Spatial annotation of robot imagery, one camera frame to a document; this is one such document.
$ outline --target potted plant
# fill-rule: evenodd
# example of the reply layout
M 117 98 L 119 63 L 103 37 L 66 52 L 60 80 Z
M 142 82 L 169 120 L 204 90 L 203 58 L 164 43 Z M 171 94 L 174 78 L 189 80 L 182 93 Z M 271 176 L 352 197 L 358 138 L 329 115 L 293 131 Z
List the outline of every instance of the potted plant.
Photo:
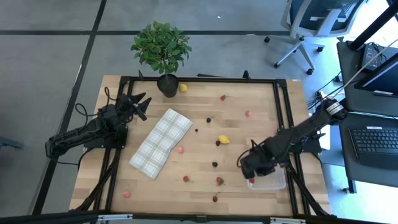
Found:
M 136 50 L 134 58 L 146 63 L 154 71 L 159 71 L 161 76 L 157 81 L 157 87 L 166 97 L 173 97 L 178 90 L 178 78 L 171 74 L 176 72 L 179 62 L 184 66 L 183 55 L 189 59 L 189 36 L 181 35 L 176 27 L 170 28 L 169 23 L 161 24 L 154 21 L 134 38 L 135 43 L 131 50 Z

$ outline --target gray floor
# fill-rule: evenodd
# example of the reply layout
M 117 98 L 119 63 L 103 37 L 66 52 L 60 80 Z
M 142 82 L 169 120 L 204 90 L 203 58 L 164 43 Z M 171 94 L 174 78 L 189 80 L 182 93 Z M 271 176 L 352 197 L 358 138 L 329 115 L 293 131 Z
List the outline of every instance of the gray floor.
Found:
M 0 1 L 0 29 L 88 29 L 92 28 L 100 1 Z M 280 26 L 285 1 L 108 1 L 100 30 L 141 29 L 153 20 L 171 22 L 185 30 L 283 30 Z M 180 77 L 197 73 L 241 77 L 248 70 L 253 78 L 301 79 L 307 100 L 340 71 L 336 39 L 313 39 L 326 45 L 317 53 L 306 45 L 317 66 L 309 68 L 298 52 L 274 69 L 273 64 L 290 46 L 277 40 L 269 44 L 260 36 L 193 35 L 190 60 L 177 72 Z M 37 190 L 45 161 L 44 142 L 53 135 L 79 70 L 88 36 L 0 35 L 0 135 L 23 142 L 22 150 L 0 150 L 0 217 L 25 215 Z M 77 102 L 93 111 L 103 75 L 156 75 L 140 65 L 130 51 L 133 36 L 97 36 Z M 335 88 L 330 84 L 324 90 Z M 84 117 L 73 113 L 69 128 L 81 126 Z M 76 162 L 77 147 L 61 160 Z M 344 167 L 323 166 L 332 212 L 338 217 L 398 222 L 394 218 L 397 189 L 359 183 L 357 195 L 347 187 Z M 59 165 L 55 171 L 45 213 L 68 210 L 76 178 L 76 167 Z M 135 221 L 157 223 L 161 221 Z

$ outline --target black plant pot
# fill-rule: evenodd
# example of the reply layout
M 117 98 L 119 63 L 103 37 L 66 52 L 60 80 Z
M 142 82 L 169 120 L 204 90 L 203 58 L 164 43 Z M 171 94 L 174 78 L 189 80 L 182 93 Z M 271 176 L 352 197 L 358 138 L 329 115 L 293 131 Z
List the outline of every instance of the black plant pot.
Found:
M 157 80 L 157 87 L 166 97 L 173 97 L 177 94 L 178 78 L 173 74 L 162 75 Z

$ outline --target black desk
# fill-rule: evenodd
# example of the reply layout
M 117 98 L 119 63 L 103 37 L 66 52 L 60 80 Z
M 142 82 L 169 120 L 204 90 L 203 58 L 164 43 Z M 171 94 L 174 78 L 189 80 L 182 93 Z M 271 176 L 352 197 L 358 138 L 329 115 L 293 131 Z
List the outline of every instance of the black desk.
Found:
M 341 74 L 343 81 L 347 82 L 357 71 L 361 52 L 353 52 L 346 42 L 337 43 L 338 57 L 340 61 Z M 395 54 L 396 50 L 387 49 L 385 55 L 387 58 Z M 346 107 L 348 111 L 359 111 L 374 114 L 384 114 L 389 116 L 398 115 L 398 99 L 374 96 L 373 93 L 364 90 L 354 89 L 353 85 L 345 88 Z M 378 118 L 375 116 L 350 113 L 348 117 L 340 124 L 340 137 L 343 148 L 344 163 L 346 175 L 348 178 L 349 191 L 355 193 L 354 180 L 368 182 L 373 184 L 398 187 L 398 170 L 385 170 L 375 167 L 361 165 L 357 162 L 354 147 L 348 133 L 348 126 L 366 124 L 373 126 L 398 126 L 398 122 L 389 118 Z
M 358 71 L 362 53 L 350 50 L 346 42 L 337 43 L 337 52 L 341 75 L 345 84 Z M 387 49 L 383 53 L 387 58 L 390 58 L 397 53 L 397 49 Z M 355 80 L 359 80 L 365 75 L 365 73 L 360 73 Z M 355 89 L 354 84 L 345 88 L 345 95 L 348 111 L 398 116 L 398 98 L 375 96 L 370 91 Z

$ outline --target keyboard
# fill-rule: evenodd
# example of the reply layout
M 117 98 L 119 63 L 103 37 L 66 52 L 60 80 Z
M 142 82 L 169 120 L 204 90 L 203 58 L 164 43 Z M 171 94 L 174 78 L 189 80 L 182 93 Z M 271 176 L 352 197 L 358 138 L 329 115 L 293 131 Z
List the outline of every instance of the keyboard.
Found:
M 398 169 L 398 128 L 349 128 L 360 164 L 382 169 Z

